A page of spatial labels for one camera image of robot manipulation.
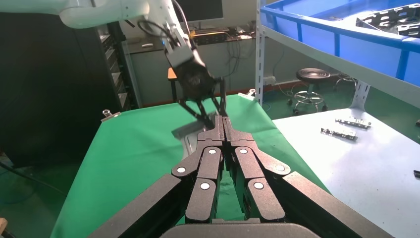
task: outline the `wall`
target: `wall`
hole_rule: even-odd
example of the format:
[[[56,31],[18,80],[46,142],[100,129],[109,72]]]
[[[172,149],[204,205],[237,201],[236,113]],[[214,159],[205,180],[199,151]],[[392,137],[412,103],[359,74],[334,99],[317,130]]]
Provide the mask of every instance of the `wall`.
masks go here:
[[[240,44],[241,59],[237,71],[225,77],[227,91],[239,91],[255,88],[255,40],[212,44],[198,46],[203,62],[214,76],[226,76],[232,71],[235,61],[228,62],[228,44],[230,49]],[[264,75],[272,76],[274,65],[277,65],[274,76],[277,82],[296,80],[295,74],[301,68],[318,67],[331,70],[318,61],[309,58],[272,39],[266,38]],[[134,71],[140,87],[143,104],[156,104],[172,100],[170,83],[167,80],[169,63],[163,51],[139,53],[131,55]],[[182,90],[177,83],[177,94],[182,96]]]

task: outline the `white circular marker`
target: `white circular marker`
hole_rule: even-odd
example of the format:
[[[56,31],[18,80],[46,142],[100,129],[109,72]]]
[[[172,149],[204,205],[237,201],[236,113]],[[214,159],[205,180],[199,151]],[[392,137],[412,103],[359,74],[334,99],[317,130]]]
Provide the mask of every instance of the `white circular marker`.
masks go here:
[[[286,168],[285,168],[284,166],[281,166],[281,165],[278,165],[278,166],[276,167],[276,169],[277,169],[278,171],[285,171],[285,170],[286,170]]]
[[[178,173],[183,173],[183,172],[185,172],[185,168],[184,167],[179,167],[177,169],[177,171],[178,171]]]
[[[254,183],[254,188],[256,188],[256,189],[262,189],[263,187],[264,187],[264,185],[260,182]]]
[[[207,189],[209,189],[209,188],[210,188],[210,184],[208,184],[208,183],[206,183],[206,182],[203,182],[202,184],[200,184],[200,188],[201,188],[202,190],[207,190]]]

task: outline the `floor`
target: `floor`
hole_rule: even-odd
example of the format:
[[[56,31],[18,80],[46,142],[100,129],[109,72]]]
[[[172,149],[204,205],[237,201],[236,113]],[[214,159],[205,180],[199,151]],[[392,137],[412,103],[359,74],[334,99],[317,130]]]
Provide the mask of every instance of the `floor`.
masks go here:
[[[333,86],[332,83],[325,83],[320,85],[319,89],[315,88],[315,91],[324,96],[329,110],[349,107],[354,86],[343,82],[338,85],[336,91],[333,90]],[[304,89],[297,86],[293,91]],[[289,97],[280,90],[266,92],[263,108],[271,119],[290,117],[293,113],[292,107],[286,104],[287,99]],[[315,107],[302,106],[299,109],[301,114],[315,112]],[[420,127],[415,126],[415,122],[420,119],[420,109],[371,88],[366,111],[411,140],[420,143]],[[0,157],[0,160],[5,161],[5,157]],[[79,163],[61,164],[26,168],[24,171],[67,193],[79,165]],[[8,219],[8,228],[17,238],[49,237],[64,199],[54,190],[0,169],[0,217]]]

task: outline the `green table cover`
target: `green table cover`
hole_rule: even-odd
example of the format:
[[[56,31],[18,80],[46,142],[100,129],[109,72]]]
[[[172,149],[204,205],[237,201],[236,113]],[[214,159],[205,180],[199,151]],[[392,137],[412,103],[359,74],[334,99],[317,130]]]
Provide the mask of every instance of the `green table cover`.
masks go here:
[[[214,110],[210,100],[204,105],[208,112]],[[228,96],[227,113],[233,127],[252,133],[262,151],[326,190],[256,101]],[[178,104],[170,104],[124,112],[103,122],[51,237],[88,236],[163,174],[170,173],[183,155],[182,144],[171,131],[194,121]],[[243,219],[233,182],[226,171],[221,181],[217,218]]]

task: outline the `metal bracket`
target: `metal bracket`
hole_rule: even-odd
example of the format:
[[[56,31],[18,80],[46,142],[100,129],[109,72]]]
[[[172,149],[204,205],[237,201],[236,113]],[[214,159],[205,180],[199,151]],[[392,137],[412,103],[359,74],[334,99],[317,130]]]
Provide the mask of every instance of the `metal bracket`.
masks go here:
[[[263,87],[264,87],[264,49],[265,35],[261,25],[261,6],[265,4],[265,0],[257,0],[257,22],[256,22],[256,48],[255,54],[255,90],[258,103],[263,105]]]
[[[110,110],[105,109],[105,110],[102,111],[102,114],[105,116],[105,118],[101,119],[101,121],[104,122],[106,120],[109,120],[111,118],[115,118],[115,117],[119,116],[121,114],[121,112],[117,112],[117,113],[112,114]]]
[[[359,80],[350,108],[357,108],[365,111],[365,102],[368,97],[369,89],[370,85]]]

